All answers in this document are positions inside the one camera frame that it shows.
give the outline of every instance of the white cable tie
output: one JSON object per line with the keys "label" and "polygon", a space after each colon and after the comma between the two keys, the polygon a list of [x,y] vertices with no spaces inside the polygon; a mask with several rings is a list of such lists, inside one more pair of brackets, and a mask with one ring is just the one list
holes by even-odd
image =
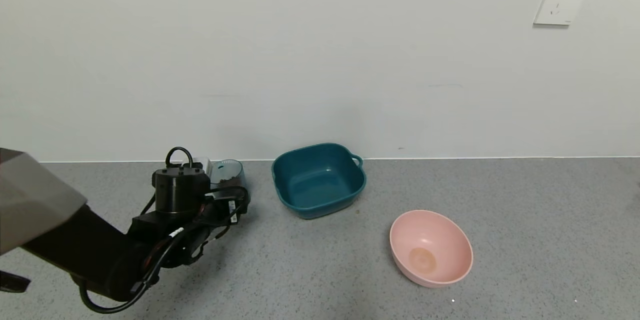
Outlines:
{"label": "white cable tie", "polygon": [[174,232],[170,233],[169,236],[170,238],[175,238],[176,235],[180,234],[181,232],[183,232],[185,228],[178,228],[176,229]]}

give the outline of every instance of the speckled floor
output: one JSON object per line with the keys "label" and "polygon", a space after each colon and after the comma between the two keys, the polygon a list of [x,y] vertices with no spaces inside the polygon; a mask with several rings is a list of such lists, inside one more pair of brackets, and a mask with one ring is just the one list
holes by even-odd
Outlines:
{"label": "speckled floor", "polygon": [[[640,158],[367,160],[356,203],[314,220],[282,206],[270,165],[245,163],[253,201],[242,224],[109,318],[639,318]],[[47,167],[126,231],[161,165]],[[411,209],[464,229],[475,256],[466,279],[430,289],[397,270],[389,227]],[[82,305],[66,273],[21,249],[0,269],[33,280],[26,293],[0,293],[3,319],[106,318]]]}

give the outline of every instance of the electrical outlet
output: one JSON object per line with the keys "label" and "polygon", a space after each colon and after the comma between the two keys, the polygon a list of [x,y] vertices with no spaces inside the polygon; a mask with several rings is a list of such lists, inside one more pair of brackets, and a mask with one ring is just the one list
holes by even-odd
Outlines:
{"label": "electrical outlet", "polygon": [[533,24],[569,26],[583,0],[542,0]]}

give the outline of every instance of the pink bowl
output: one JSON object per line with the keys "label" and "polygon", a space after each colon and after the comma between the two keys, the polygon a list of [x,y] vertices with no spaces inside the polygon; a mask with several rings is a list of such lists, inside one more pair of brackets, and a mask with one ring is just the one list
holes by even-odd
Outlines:
{"label": "pink bowl", "polygon": [[402,274],[427,288],[442,288],[469,274],[474,252],[452,220],[437,212],[412,210],[391,225],[393,260]]}

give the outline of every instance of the black wire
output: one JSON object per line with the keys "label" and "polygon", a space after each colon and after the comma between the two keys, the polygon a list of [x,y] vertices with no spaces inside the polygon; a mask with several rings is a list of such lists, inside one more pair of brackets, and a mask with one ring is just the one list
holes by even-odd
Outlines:
{"label": "black wire", "polygon": [[185,153],[187,155],[187,158],[189,159],[189,167],[190,168],[194,167],[194,158],[192,157],[192,153],[190,153],[189,150],[185,149],[182,146],[176,146],[173,149],[170,149],[169,153],[166,154],[166,158],[164,159],[164,165],[167,168],[171,167],[171,156],[176,151],[181,151],[181,152]]}
{"label": "black wire", "polygon": [[149,200],[148,203],[146,203],[146,206],[144,206],[144,208],[142,209],[142,212],[140,212],[140,215],[144,215],[147,211],[149,211],[149,208],[151,208],[151,206],[156,202],[156,194],[153,194],[153,196],[151,196],[151,200]]}
{"label": "black wire", "polygon": [[130,306],[135,304],[138,300],[140,300],[142,295],[151,287],[151,285],[153,285],[150,283],[151,279],[158,276],[158,273],[160,272],[160,267],[162,267],[162,264],[164,263],[169,253],[171,253],[171,251],[179,245],[180,240],[182,240],[182,238],[184,238],[186,234],[188,234],[191,231],[194,231],[195,229],[198,229],[200,226],[201,225],[192,222],[186,225],[183,231],[179,232],[176,236],[174,236],[173,240],[169,243],[169,246],[167,246],[164,249],[164,251],[162,252],[162,255],[154,263],[153,268],[151,268],[151,270],[147,272],[146,275],[144,275],[144,277],[142,278],[142,284],[140,285],[140,288],[138,288],[138,290],[135,292],[135,295],[131,298],[131,300],[125,302],[124,304],[121,304],[119,306],[114,306],[114,307],[100,306],[89,298],[89,293],[87,293],[87,281],[82,281],[80,282],[80,286],[79,286],[80,299],[82,299],[82,303],[87,308],[89,308],[89,310],[95,311],[96,313],[99,313],[99,314],[115,314],[129,308]]}

